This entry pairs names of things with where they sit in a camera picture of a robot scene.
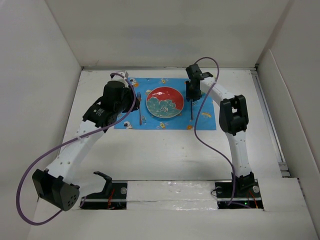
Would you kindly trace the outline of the rose gold spoon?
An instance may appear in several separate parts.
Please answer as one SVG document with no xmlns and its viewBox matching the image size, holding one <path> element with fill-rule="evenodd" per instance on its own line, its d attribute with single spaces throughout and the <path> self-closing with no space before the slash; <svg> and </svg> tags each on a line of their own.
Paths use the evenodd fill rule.
<svg viewBox="0 0 320 240">
<path fill-rule="evenodd" d="M 190 100 L 190 120 L 194 120 L 194 114 L 193 114 L 193 100 Z"/>
</svg>

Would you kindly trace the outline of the rose gold fork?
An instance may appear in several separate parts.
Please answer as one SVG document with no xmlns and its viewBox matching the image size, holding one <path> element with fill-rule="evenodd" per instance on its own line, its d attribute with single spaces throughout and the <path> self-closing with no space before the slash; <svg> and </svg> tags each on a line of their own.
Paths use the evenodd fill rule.
<svg viewBox="0 0 320 240">
<path fill-rule="evenodd" d="M 141 101 L 142 101 L 142 95 L 140 92 L 137 92 L 136 94 L 138 101 L 139 101 L 139 125 L 141 126 L 143 121 L 142 121 L 142 113 L 141 113 Z"/>
</svg>

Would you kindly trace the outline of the red teal floral plate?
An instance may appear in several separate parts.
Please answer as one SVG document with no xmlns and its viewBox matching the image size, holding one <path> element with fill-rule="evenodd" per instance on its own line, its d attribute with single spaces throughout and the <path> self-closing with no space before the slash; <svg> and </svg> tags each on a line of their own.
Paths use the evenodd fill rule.
<svg viewBox="0 0 320 240">
<path fill-rule="evenodd" d="M 175 88 L 168 86 L 153 89 L 145 102 L 150 114 L 161 119 L 176 117 L 182 112 L 185 105 L 183 95 Z"/>
</svg>

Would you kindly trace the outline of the blue space print cloth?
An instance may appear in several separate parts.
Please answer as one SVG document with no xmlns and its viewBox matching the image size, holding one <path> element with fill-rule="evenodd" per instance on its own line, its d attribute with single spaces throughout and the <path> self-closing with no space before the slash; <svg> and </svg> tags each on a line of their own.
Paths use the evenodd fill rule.
<svg viewBox="0 0 320 240">
<path fill-rule="evenodd" d="M 191 103 L 186 99 L 186 79 L 184 78 L 130 78 L 135 92 L 141 93 L 142 125 L 139 124 L 139 110 L 132 111 L 121 123 L 115 125 L 117 130 L 197 130 L 214 131 L 217 129 L 214 101 L 211 97 L 193 101 L 193 121 L 191 121 Z M 148 94 L 158 87 L 172 87 L 184 97 L 184 108 L 172 118 L 158 118 L 150 114 L 146 107 Z"/>
</svg>

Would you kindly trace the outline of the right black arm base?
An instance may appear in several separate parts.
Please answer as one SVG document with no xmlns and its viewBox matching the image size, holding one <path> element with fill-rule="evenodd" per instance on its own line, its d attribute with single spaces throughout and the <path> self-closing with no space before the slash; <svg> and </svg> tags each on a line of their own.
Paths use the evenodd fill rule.
<svg viewBox="0 0 320 240">
<path fill-rule="evenodd" d="M 222 209 L 263 209 L 260 186 L 252 175 L 232 180 L 217 181 L 210 194 L 216 198 L 217 207 Z"/>
</svg>

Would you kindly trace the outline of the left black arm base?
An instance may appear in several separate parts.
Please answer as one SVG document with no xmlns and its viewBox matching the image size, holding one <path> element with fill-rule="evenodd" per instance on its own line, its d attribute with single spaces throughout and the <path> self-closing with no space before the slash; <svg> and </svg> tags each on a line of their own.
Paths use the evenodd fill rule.
<svg viewBox="0 0 320 240">
<path fill-rule="evenodd" d="M 83 210 L 126 210 L 127 209 L 127 181 L 113 181 L 113 179 L 100 172 L 94 175 L 100 176 L 105 183 L 100 192 L 93 192 L 81 198 L 79 208 Z"/>
</svg>

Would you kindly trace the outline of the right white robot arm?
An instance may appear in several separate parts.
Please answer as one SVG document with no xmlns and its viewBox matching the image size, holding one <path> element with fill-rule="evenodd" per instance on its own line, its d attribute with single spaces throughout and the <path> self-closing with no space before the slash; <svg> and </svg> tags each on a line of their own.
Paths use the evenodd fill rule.
<svg viewBox="0 0 320 240">
<path fill-rule="evenodd" d="M 246 98 L 228 91 L 210 72 L 202 72 L 196 63 L 185 70 L 189 78 L 185 82 L 187 101 L 200 100 L 202 93 L 206 93 L 204 100 L 211 97 L 219 106 L 219 126 L 226 134 L 231 153 L 231 196 L 243 197 L 255 184 L 246 146 L 249 123 Z"/>
</svg>

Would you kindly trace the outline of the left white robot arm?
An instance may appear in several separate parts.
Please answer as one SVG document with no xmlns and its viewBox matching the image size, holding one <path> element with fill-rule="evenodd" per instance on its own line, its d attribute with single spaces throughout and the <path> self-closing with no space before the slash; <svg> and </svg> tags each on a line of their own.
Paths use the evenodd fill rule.
<svg viewBox="0 0 320 240">
<path fill-rule="evenodd" d="M 83 115 L 74 141 L 67 144 L 45 170 L 37 169 L 32 175 L 39 198 L 62 211 L 70 210 L 80 196 L 80 187 L 73 178 L 93 145 L 116 125 L 120 114 L 139 108 L 128 72 L 116 71 L 110 77 L 102 96 Z"/>
</svg>

